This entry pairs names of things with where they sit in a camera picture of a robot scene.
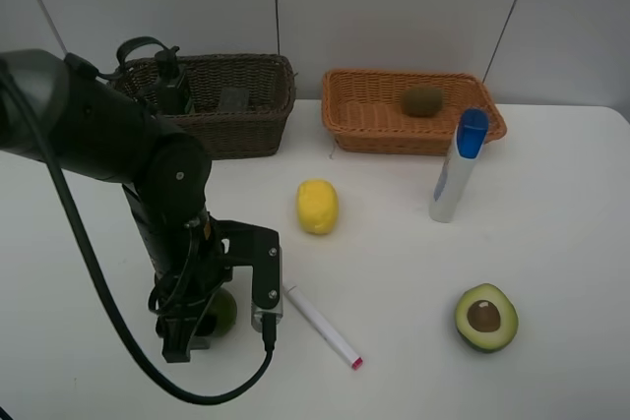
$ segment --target green fruit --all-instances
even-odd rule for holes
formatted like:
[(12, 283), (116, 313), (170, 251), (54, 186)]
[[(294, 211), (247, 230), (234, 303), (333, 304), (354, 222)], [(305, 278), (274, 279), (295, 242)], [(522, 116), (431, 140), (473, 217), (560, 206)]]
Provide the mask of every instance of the green fruit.
[(514, 339), (519, 317), (501, 290), (492, 284), (482, 284), (465, 292), (458, 302), (455, 325), (472, 348), (492, 353)]
[(432, 117), (442, 110), (442, 90), (416, 87), (403, 92), (403, 112), (411, 117)]
[(212, 336), (225, 336), (236, 324), (237, 313), (236, 301), (232, 294), (223, 288), (219, 289), (206, 312), (207, 317), (215, 319)]

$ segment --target white bottle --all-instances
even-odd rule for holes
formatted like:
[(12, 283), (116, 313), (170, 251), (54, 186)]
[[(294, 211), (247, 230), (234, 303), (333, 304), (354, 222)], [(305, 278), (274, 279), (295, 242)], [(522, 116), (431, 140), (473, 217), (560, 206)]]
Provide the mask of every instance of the white bottle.
[(429, 215), (435, 221), (448, 223), (453, 219), (487, 131), (488, 117), (485, 112), (469, 108), (462, 114), (429, 206)]

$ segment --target blue cap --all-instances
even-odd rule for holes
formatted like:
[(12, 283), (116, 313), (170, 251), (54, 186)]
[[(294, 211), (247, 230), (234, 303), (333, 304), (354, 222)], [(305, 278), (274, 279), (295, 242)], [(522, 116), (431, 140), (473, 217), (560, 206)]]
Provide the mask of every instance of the blue cap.
[(483, 110), (469, 108), (460, 118), (457, 129), (457, 149), (461, 157), (475, 159), (488, 133), (488, 116)]

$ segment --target orange wicker basket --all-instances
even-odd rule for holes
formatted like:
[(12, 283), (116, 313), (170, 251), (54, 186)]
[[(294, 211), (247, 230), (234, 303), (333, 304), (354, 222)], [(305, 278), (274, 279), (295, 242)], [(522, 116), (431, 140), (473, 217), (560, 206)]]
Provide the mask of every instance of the orange wicker basket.
[[(414, 86), (441, 89), (442, 110), (430, 118), (405, 115), (401, 95)], [(336, 69), (324, 76), (324, 125), (347, 151), (444, 155), (470, 107), (488, 115), (486, 142), (505, 136), (503, 117), (475, 76), (361, 69)]]

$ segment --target wicker basket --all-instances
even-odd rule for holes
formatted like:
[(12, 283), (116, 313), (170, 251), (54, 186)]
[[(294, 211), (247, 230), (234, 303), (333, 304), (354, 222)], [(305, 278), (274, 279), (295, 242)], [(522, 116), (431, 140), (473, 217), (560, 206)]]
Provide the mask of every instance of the wicker basket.
[[(166, 115), (196, 137), (211, 159), (268, 156), (280, 146), (295, 101), (295, 82), (286, 58), (275, 54), (181, 56), (187, 66), (195, 113)], [(156, 81), (154, 59), (129, 61), (130, 70), (111, 85), (129, 96)], [(249, 91), (245, 112), (217, 112), (223, 88)], [(147, 100), (156, 104), (154, 94)]]
[[(443, 91), (437, 115), (414, 118), (403, 113), (401, 95), (414, 86)], [(486, 142), (507, 133), (487, 89), (468, 74), (338, 69), (324, 76), (324, 125), (347, 151), (444, 155), (460, 116), (470, 107), (488, 114)]]

